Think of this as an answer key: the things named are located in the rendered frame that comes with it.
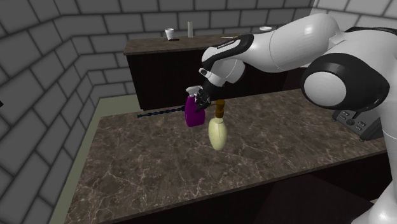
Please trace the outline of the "purple spray bottle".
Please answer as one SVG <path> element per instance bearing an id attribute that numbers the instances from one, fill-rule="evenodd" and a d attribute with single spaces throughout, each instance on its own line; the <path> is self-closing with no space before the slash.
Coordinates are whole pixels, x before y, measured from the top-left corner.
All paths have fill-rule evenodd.
<path id="1" fill-rule="evenodd" d="M 186 89 L 188 97 L 185 103 L 185 121 L 188 127 L 203 125 L 205 122 L 205 111 L 195 112 L 197 105 L 195 104 L 195 96 L 200 86 L 192 86 Z"/>

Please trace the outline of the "cream bottle with brown pump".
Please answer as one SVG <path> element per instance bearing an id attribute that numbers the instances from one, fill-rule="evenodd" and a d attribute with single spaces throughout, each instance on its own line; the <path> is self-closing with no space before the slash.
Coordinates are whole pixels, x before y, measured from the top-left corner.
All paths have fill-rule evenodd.
<path id="1" fill-rule="evenodd" d="M 225 101 L 219 99 L 214 104 L 216 106 L 215 116 L 210 119 L 208 125 L 208 136 L 214 150 L 222 150 L 226 145 L 228 137 L 227 127 L 224 121 Z"/>

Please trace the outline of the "dark kitchen counter cabinet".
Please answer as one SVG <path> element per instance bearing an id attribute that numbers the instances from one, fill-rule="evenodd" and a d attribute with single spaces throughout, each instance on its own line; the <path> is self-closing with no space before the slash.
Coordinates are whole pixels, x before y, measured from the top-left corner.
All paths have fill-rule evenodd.
<path id="1" fill-rule="evenodd" d="M 133 39 L 127 41 L 124 55 L 134 82 L 142 110 L 183 105 L 188 97 L 186 88 L 201 85 L 201 58 L 211 45 L 230 39 L 230 34 L 167 38 Z M 264 73 L 246 65 L 243 78 L 211 96 L 212 100 L 245 97 L 288 89 L 289 73 Z"/>

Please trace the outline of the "blue twisted drill bit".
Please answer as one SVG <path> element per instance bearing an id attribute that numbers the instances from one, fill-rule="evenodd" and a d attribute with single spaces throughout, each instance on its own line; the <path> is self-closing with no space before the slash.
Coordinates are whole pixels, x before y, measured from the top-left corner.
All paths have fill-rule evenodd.
<path id="1" fill-rule="evenodd" d="M 177 111 L 185 111 L 185 106 L 181 106 L 179 108 L 161 110 L 161 111 L 154 111 L 154 112 L 149 112 L 149 113 L 145 113 L 145 114 L 138 114 L 137 118 L 142 118 L 144 116 L 162 115 L 162 114 L 173 113 L 173 112 L 177 112 Z"/>

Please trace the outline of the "black toaster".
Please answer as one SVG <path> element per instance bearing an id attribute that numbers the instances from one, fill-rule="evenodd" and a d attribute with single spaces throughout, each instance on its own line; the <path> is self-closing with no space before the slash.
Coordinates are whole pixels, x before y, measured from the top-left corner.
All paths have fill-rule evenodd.
<path id="1" fill-rule="evenodd" d="M 360 141 L 370 141 L 383 137 L 380 117 L 374 109 L 364 112 L 335 110 L 334 122 L 340 122 L 359 136 Z"/>

